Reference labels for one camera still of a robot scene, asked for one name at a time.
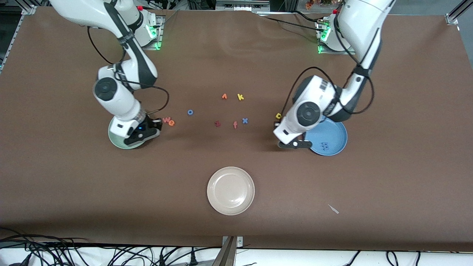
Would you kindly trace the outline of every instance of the metal frame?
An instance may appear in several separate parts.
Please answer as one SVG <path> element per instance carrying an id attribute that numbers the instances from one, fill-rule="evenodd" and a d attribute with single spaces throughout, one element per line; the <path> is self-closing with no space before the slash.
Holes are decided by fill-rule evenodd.
<path id="1" fill-rule="evenodd" d="M 149 44 L 146 46 L 143 46 L 143 50 L 160 50 L 161 49 L 161 43 L 163 42 L 163 34 L 164 34 L 164 27 L 166 23 L 166 16 L 156 16 L 156 25 L 161 25 L 159 28 L 156 29 L 156 39 L 152 40 Z"/>
<path id="2" fill-rule="evenodd" d="M 224 237 L 224 244 L 220 249 L 217 257 L 212 263 L 212 266 L 234 266 L 235 256 L 237 255 L 238 237 Z"/>
<path id="3" fill-rule="evenodd" d="M 8 58 L 8 55 L 10 54 L 10 50 L 13 46 L 13 42 L 15 41 L 16 37 L 17 37 L 17 34 L 18 34 L 18 31 L 20 30 L 20 26 L 21 26 L 21 23 L 23 23 L 23 19 L 25 18 L 25 15 L 22 15 L 21 18 L 20 18 L 20 21 L 18 22 L 18 26 L 17 28 L 15 29 L 15 33 L 13 34 L 13 37 L 11 39 L 11 42 L 10 42 L 10 45 L 8 46 L 8 50 L 7 52 L 5 53 L 5 58 L 3 58 L 3 61 L 1 62 L 1 66 L 0 66 L 0 74 L 1 72 L 3 71 L 3 66 L 5 65 L 5 63 L 7 62 L 7 58 Z"/>
<path id="4" fill-rule="evenodd" d="M 458 18 L 465 13 L 471 6 L 473 6 L 473 0 L 462 0 L 450 13 L 445 15 L 445 20 L 449 25 L 458 24 Z"/>

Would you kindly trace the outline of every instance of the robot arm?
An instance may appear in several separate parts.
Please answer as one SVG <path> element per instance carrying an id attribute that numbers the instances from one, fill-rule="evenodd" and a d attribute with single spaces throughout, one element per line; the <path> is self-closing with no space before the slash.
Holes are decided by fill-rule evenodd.
<path id="1" fill-rule="evenodd" d="M 100 68 L 94 85 L 95 98 L 114 115 L 110 132 L 125 138 L 124 143 L 129 146 L 158 136 L 160 121 L 152 121 L 132 94 L 152 86 L 158 72 L 118 11 L 102 0 L 51 0 L 51 3 L 61 16 L 73 23 L 111 31 L 130 56 L 129 60 Z"/>
<path id="2" fill-rule="evenodd" d="M 334 21 L 355 50 L 359 64 L 347 88 L 333 86 L 318 76 L 301 82 L 294 94 L 293 106 L 273 131 L 283 144 L 314 128 L 323 115 L 336 122 L 350 118 L 381 50 L 381 26 L 394 3 L 395 0 L 347 0 L 344 3 Z"/>

